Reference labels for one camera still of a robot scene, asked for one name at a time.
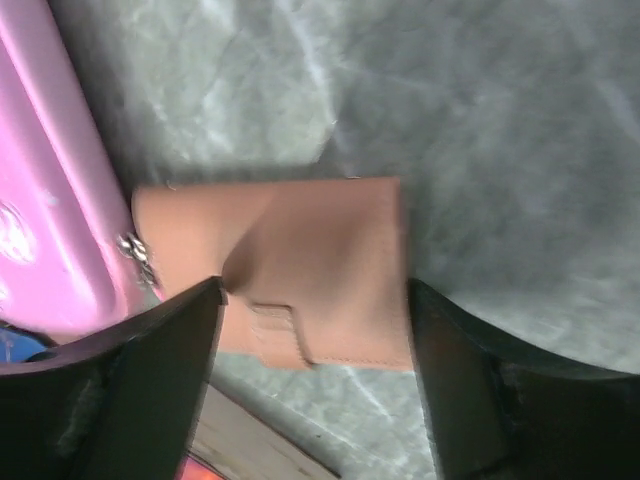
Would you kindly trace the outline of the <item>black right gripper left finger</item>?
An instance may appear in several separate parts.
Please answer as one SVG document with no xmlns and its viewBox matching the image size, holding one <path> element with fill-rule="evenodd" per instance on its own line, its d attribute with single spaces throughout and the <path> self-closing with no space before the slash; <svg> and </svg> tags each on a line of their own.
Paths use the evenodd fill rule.
<svg viewBox="0 0 640 480">
<path fill-rule="evenodd" d="M 1 367 L 5 479 L 179 476 L 226 299 L 218 278 Z"/>
</svg>

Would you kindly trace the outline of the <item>brown leather wallet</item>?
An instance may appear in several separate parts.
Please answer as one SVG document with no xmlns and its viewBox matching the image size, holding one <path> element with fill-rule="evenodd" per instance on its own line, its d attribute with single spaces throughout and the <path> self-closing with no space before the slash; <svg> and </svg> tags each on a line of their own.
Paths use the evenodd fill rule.
<svg viewBox="0 0 640 480">
<path fill-rule="evenodd" d="M 398 179 L 148 187 L 132 207 L 164 298 L 221 280 L 221 351 L 412 369 Z"/>
</svg>

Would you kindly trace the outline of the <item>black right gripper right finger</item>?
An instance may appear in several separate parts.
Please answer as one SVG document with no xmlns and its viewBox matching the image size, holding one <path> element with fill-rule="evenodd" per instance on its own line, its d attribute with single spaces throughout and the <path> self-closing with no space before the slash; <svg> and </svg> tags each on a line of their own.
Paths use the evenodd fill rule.
<svg viewBox="0 0 640 480">
<path fill-rule="evenodd" d="M 578 362 L 408 283 L 414 366 L 440 479 L 635 479 L 639 378 Z"/>
</svg>

